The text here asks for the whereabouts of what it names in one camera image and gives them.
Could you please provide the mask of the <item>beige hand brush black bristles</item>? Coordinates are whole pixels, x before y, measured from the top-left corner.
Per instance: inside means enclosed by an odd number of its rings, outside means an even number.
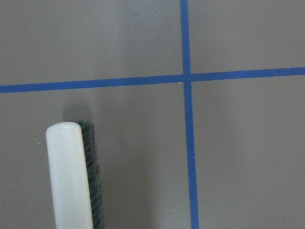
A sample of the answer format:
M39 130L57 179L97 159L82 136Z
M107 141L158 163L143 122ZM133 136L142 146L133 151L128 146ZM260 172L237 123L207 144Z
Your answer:
M104 228L93 124L51 125L46 143L56 228Z

